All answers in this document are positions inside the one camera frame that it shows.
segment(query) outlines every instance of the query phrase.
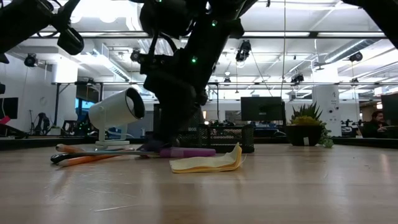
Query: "orange marker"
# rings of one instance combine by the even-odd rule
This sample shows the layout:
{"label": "orange marker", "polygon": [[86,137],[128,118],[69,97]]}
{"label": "orange marker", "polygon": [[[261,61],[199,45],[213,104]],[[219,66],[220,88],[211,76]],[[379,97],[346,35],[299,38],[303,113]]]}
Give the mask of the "orange marker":
{"label": "orange marker", "polygon": [[55,150],[57,150],[58,152],[67,152],[67,153],[85,152],[83,149],[80,149],[79,147],[67,146],[64,144],[57,144],[57,146],[55,146]]}
{"label": "orange marker", "polygon": [[[123,152],[123,151],[129,151],[129,150],[128,149],[120,150],[120,152]],[[94,162],[94,161],[99,161],[102,159],[108,159],[108,158],[112,158],[112,157],[116,157],[116,156],[120,156],[120,155],[83,156],[83,157],[79,157],[79,158],[65,159],[64,161],[59,162],[58,166],[62,166],[62,167],[74,166],[74,165],[83,164],[83,163],[87,163],[87,162]]]}

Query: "desk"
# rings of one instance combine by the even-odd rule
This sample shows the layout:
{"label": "desk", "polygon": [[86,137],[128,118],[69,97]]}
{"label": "desk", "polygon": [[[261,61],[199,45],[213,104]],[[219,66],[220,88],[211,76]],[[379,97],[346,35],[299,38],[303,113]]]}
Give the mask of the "desk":
{"label": "desk", "polygon": [[53,153],[0,152],[4,223],[398,223],[396,150],[256,145],[239,170],[200,174],[132,156],[59,169]]}

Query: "potted plant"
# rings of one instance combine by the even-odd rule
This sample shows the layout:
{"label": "potted plant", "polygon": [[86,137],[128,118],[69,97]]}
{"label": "potted plant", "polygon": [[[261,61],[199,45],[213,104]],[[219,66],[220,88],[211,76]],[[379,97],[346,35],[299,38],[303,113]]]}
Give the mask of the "potted plant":
{"label": "potted plant", "polygon": [[333,141],[329,138],[329,130],[326,123],[319,120],[322,111],[319,111],[317,103],[309,106],[303,105],[298,111],[293,108],[292,119],[286,126],[286,135],[289,142],[294,146],[315,146],[321,144],[332,147]]}

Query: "projector stand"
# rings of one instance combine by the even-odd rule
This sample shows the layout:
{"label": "projector stand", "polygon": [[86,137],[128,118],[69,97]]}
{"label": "projector stand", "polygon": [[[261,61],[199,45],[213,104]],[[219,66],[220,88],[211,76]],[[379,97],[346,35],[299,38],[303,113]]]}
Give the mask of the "projector stand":
{"label": "projector stand", "polygon": [[108,147],[108,146],[128,146],[130,145],[130,141],[125,141],[126,140],[126,134],[127,134],[127,125],[123,125],[121,127],[121,135],[120,135],[120,139],[109,139],[109,140],[105,140],[105,121],[106,121],[106,114],[105,114],[105,110],[102,111],[101,113],[102,119],[101,119],[101,126],[98,128],[98,140],[95,142],[96,146],[104,146],[104,147]]}

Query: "white column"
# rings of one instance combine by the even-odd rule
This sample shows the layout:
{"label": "white column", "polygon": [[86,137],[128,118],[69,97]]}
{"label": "white column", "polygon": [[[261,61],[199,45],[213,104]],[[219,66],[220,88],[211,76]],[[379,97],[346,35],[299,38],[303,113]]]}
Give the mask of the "white column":
{"label": "white column", "polygon": [[[53,65],[53,82],[66,83],[77,81],[78,65],[71,60],[62,57]],[[59,96],[57,126],[62,127],[65,120],[77,120],[75,111],[76,86],[69,85]]]}
{"label": "white column", "polygon": [[[338,82],[337,68],[329,66],[313,73],[315,82]],[[312,88],[312,101],[317,103],[320,119],[331,131],[330,136],[341,136],[341,115],[338,85],[320,85]]]}

